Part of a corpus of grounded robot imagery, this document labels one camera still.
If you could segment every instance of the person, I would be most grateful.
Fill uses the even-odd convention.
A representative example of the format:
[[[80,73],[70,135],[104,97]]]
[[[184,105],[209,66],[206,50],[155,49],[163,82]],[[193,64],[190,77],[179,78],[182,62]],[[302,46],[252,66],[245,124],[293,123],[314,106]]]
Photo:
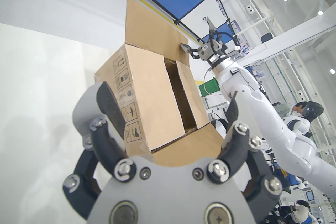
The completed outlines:
[[[323,106],[313,101],[300,102],[296,105],[279,104],[274,106],[274,109],[282,119],[293,115],[300,116],[309,122],[312,122],[324,112]]]
[[[307,201],[297,200],[295,205],[281,206],[278,210],[280,216],[286,217],[298,224],[306,221],[308,217],[310,217],[313,222],[318,222],[318,220],[310,213],[309,208],[310,206]]]
[[[295,115],[299,116],[305,106],[307,105],[307,102],[300,102],[296,105],[292,104],[278,104],[274,106],[276,112],[280,115],[281,118],[284,118],[286,116]]]

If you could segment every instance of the black cable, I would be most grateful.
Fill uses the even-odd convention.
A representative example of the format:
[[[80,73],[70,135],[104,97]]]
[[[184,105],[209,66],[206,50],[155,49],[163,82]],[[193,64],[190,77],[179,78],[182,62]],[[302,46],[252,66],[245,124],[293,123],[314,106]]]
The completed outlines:
[[[220,117],[218,116],[218,114],[215,114],[214,112],[210,112],[210,113],[213,113],[214,115],[217,115],[217,117],[220,119]]]
[[[232,40],[234,40],[233,36],[227,32],[215,32],[215,34],[219,35],[219,34],[225,34],[227,35],[228,37],[230,37]]]

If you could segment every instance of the open cardboard box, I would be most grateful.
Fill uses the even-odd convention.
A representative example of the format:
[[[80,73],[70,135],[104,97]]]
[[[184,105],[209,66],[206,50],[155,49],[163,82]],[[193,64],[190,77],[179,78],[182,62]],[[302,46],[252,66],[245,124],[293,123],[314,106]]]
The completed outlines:
[[[126,121],[128,156],[150,155],[164,166],[217,157],[222,137],[209,123],[180,48],[188,40],[137,0],[127,0],[125,44],[97,71]]]

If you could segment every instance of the white robot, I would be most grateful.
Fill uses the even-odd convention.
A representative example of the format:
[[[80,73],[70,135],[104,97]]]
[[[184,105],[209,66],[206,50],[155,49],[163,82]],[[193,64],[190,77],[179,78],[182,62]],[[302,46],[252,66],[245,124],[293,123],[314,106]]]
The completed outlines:
[[[259,126],[264,139],[272,148],[279,166],[295,176],[303,177],[320,191],[336,200],[336,168],[317,157],[315,143],[303,136],[309,121],[301,117],[287,117],[283,121],[272,104],[259,90],[259,84],[251,73],[225,54],[226,46],[220,40],[223,32],[218,32],[209,23],[209,40],[198,49],[181,44],[182,49],[193,58],[201,58],[210,64],[223,96],[231,100],[235,92],[242,93]],[[302,115],[313,116],[314,108],[305,107]],[[293,127],[287,125],[292,121]]]
[[[309,132],[311,127],[311,124],[307,119],[298,116],[287,116],[282,120],[287,128],[289,128],[296,135],[305,135],[307,132]]]

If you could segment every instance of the robotic hand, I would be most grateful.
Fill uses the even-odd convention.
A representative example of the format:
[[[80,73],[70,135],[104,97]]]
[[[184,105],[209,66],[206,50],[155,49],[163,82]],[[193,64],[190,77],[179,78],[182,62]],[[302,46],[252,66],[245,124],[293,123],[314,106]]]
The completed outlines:
[[[287,127],[272,104],[260,92],[258,82],[250,72],[221,51],[225,49],[223,46],[225,44],[219,42],[221,45],[217,48],[219,51],[216,51],[216,48],[209,48],[216,43],[212,35],[216,32],[213,31],[209,19],[208,23],[209,40],[197,49],[198,56],[210,64],[209,70],[214,73],[223,96],[231,100],[236,92],[242,93],[245,105],[251,109],[279,166],[295,176],[304,177],[320,191],[336,200],[336,168],[315,155],[317,149],[315,143],[300,134],[301,128],[295,132],[295,125],[293,130]],[[188,45],[181,44],[181,47],[186,52],[193,51]]]
[[[63,183],[69,203],[89,224],[259,223],[277,204],[282,185],[241,122],[239,95],[228,108],[218,157],[169,168],[127,156],[126,123],[111,89],[106,82],[91,86],[72,115],[85,150]],[[93,178],[98,162],[112,175],[103,190]],[[252,179],[242,193],[232,177],[245,162]]]

